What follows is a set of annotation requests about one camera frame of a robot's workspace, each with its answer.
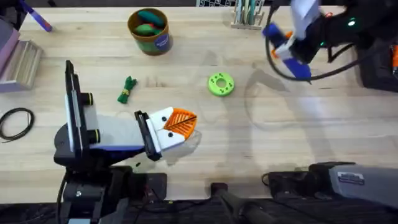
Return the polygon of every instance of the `wooden table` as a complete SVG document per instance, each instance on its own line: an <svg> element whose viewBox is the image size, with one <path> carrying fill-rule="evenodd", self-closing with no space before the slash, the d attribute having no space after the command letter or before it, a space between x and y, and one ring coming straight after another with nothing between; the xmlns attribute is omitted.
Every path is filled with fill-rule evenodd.
<svg viewBox="0 0 398 224"><path fill-rule="evenodd" d="M307 83L277 77L266 62L259 31L229 27L231 8L162 8L174 38L171 51L144 55L127 29L138 8L38 9L54 26L46 33L30 16L21 39L44 49L32 91L0 95L0 112L23 106L36 122L24 138L0 144L0 203L54 202L63 167L53 161L53 137L65 123L65 61L80 75L81 87L95 96L101 114L133 119L133 112L168 106L198 115L197 132L186 145L151 162L139 156L121 164L139 172L166 172L168 198L206 198L212 182L229 183L242 197L264 197L261 174L293 170L322 161L355 161L398 168L398 96L361 88L355 70ZM325 8L338 12L337 7ZM275 21L292 27L288 8ZM320 52L311 64L318 74L333 64ZM215 72L230 73L235 91L226 98L206 87ZM116 101L131 75L139 80L128 105ZM7 133L26 125L26 115L5 124Z"/></svg>

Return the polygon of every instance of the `coiled black cable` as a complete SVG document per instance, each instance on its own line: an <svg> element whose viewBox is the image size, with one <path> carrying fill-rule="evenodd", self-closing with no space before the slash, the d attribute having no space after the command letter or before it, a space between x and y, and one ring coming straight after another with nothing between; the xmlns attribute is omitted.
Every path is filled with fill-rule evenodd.
<svg viewBox="0 0 398 224"><path fill-rule="evenodd" d="M26 113L28 113L28 125L27 127L21 131L20 133L14 135L14 136L6 136L3 131L2 131L2 126L4 124L4 121L10 117L11 115L13 115L16 112L21 112L21 111L25 111ZM33 127L33 124L35 122L35 115L33 114L33 112L31 110L28 110L26 108L14 108L10 111L8 111L7 113L5 113L1 118L0 118L0 138L6 140L5 142L2 143L7 143L7 142L11 142L11 141L15 141L17 139L20 139L22 137L24 137Z"/></svg>

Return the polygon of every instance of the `orange object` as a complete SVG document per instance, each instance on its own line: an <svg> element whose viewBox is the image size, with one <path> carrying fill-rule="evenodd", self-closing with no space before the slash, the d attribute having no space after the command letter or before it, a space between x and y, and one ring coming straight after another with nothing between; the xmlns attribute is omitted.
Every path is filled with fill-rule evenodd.
<svg viewBox="0 0 398 224"><path fill-rule="evenodd" d="M293 36L293 31L288 32L287 34L285 34L286 39L290 39ZM274 57L274 59L278 59L278 55L275 53L276 49L271 51L272 56Z"/></svg>
<svg viewBox="0 0 398 224"><path fill-rule="evenodd" d="M290 39L293 36L293 31L288 32L285 37Z"/></svg>
<svg viewBox="0 0 398 224"><path fill-rule="evenodd" d="M184 135L185 140L191 136L197 125L197 116L191 111L174 108L164 129Z"/></svg>
<svg viewBox="0 0 398 224"><path fill-rule="evenodd" d="M394 46L394 53L392 54L392 66L394 68L398 67L398 45Z"/></svg>

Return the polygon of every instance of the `label sticker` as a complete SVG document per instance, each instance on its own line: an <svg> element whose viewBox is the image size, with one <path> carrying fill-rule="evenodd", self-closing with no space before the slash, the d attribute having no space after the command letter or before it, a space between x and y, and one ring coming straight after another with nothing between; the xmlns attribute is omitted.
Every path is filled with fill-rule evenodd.
<svg viewBox="0 0 398 224"><path fill-rule="evenodd" d="M155 40L155 46L159 50L167 50L169 47L169 35L163 34Z"/></svg>
<svg viewBox="0 0 398 224"><path fill-rule="evenodd" d="M362 174L352 172L337 172L338 180L343 183L365 185L365 178Z"/></svg>

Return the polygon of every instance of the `black mount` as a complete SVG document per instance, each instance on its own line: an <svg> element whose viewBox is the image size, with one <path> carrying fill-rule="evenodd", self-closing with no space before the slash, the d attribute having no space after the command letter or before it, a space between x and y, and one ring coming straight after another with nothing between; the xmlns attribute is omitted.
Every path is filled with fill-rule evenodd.
<svg viewBox="0 0 398 224"><path fill-rule="evenodd" d="M134 174L129 166L95 172L68 170L66 181L61 220L121 223L129 202L158 201L166 197L166 174Z"/></svg>
<svg viewBox="0 0 398 224"><path fill-rule="evenodd" d="M80 92L78 75L74 74L71 61L66 61L66 68L70 126L64 124L54 139L54 161L66 167L57 199L59 221L65 223L79 219L91 224L121 223L130 201L159 201L166 197L166 174L135 174L129 166L112 166L143 152L153 161L161 158L146 125L148 115L136 112L144 139L141 150L107 151L90 148L91 130L86 128L84 108L93 104L93 96L91 93ZM100 131L96 130L96 142L100 141Z"/></svg>

